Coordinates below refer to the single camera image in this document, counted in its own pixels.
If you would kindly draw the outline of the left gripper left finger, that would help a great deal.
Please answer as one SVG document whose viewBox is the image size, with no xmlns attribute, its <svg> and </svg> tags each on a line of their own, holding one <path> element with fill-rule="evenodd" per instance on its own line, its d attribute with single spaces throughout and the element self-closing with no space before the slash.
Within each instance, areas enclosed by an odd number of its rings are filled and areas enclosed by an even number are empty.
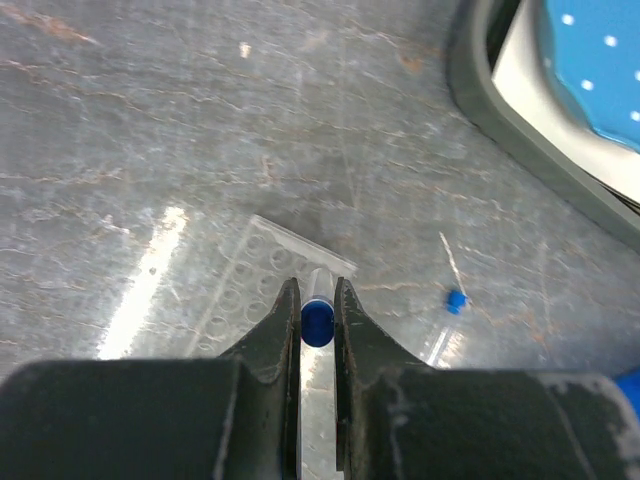
<svg viewBox="0 0 640 480">
<path fill-rule="evenodd" d="M 48 360 L 1 386 L 5 479 L 296 479 L 298 282 L 212 358 Z"/>
</svg>

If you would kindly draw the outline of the test tube blue cap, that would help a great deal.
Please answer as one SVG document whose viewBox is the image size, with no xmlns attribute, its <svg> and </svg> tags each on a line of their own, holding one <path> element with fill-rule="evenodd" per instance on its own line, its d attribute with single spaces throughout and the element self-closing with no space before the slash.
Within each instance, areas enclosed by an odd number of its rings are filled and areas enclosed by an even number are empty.
<svg viewBox="0 0 640 480">
<path fill-rule="evenodd" d="M 324 347 L 334 337 L 334 292 L 329 270 L 319 267 L 310 273 L 302 298 L 301 335 L 311 347 Z"/>
<path fill-rule="evenodd" d="M 462 290 L 453 288 L 448 291 L 444 303 L 444 320 L 436 329 L 426 354 L 426 363 L 431 367 L 452 368 L 460 357 L 466 340 L 459 317 L 466 305 L 467 296 Z"/>
</svg>

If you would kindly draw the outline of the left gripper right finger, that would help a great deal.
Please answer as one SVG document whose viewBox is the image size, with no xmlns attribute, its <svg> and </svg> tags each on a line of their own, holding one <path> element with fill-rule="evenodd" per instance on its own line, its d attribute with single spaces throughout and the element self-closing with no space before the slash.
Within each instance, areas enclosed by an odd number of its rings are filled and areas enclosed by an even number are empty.
<svg viewBox="0 0 640 480">
<path fill-rule="evenodd" d="M 589 372 L 436 369 L 335 296 L 336 467 L 348 479 L 635 479 L 639 421 Z"/>
</svg>

